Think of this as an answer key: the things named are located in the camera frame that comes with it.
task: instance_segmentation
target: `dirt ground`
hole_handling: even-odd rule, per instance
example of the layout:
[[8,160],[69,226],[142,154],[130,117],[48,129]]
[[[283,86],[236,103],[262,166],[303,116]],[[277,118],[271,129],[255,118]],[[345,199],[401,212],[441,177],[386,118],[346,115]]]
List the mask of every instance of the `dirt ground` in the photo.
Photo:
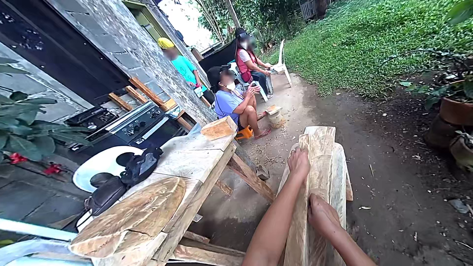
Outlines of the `dirt ground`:
[[[354,201],[347,203],[347,231],[358,245],[378,265],[473,265],[472,215],[460,214],[446,202],[462,199],[473,205],[472,177],[422,138],[437,112],[426,112],[422,99],[403,92],[386,101],[345,91],[321,98],[315,86],[291,76],[291,88],[283,75],[274,76],[274,97],[258,103],[259,111],[282,106],[285,126],[266,138],[241,142],[269,170],[267,184],[273,191],[288,149],[304,128],[335,126],[354,192]],[[260,125],[269,126],[269,121]],[[199,211],[203,219],[190,230],[212,244],[245,251],[269,205],[230,170],[220,179],[234,189],[232,196],[213,188]]]

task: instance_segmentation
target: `wooden workbench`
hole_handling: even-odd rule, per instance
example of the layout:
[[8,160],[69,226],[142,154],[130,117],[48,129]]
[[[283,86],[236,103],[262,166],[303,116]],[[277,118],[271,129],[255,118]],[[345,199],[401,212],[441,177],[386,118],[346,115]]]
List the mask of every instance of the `wooden workbench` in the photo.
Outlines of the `wooden workbench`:
[[234,170],[256,192],[268,201],[274,192],[236,154],[232,143],[235,134],[208,141],[203,135],[175,137],[164,144],[163,155],[153,173],[132,187],[119,201],[144,187],[167,177],[182,177],[185,193],[176,212],[151,241],[132,251],[113,254],[106,258],[93,258],[95,266],[163,266],[168,260],[201,262],[212,265],[240,265],[244,252],[223,248],[190,239],[183,235],[217,182],[225,167]]

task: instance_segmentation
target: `flip flop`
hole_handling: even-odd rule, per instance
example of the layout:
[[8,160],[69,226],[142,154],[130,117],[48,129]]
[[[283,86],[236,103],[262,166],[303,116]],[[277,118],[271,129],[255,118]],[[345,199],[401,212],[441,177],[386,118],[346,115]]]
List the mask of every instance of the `flip flop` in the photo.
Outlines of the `flip flop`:
[[264,111],[261,114],[258,115],[258,118],[256,119],[257,121],[260,121],[263,117],[267,116],[268,112]]
[[267,136],[269,133],[271,133],[271,128],[267,128],[263,131],[263,133],[257,137],[254,137],[255,140]]

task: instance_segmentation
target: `small plastic stool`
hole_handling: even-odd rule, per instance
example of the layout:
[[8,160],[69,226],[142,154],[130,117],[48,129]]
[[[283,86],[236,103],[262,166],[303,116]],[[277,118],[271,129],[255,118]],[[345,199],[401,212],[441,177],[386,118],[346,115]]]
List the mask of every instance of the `small plastic stool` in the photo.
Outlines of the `small plastic stool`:
[[235,139],[236,140],[241,140],[241,139],[249,139],[253,137],[253,129],[250,129],[250,126],[247,126],[246,128],[238,131],[236,133]]

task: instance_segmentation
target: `hand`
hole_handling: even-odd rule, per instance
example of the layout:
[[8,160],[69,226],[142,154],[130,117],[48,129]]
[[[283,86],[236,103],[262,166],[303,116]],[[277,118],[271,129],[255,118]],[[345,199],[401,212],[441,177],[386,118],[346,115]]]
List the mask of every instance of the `hand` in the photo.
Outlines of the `hand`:
[[310,225],[330,241],[334,233],[342,228],[337,211],[321,196],[313,193],[309,196],[308,219]]
[[297,173],[301,178],[307,178],[310,170],[308,151],[301,151],[299,147],[295,151],[291,151],[288,166],[291,174]]

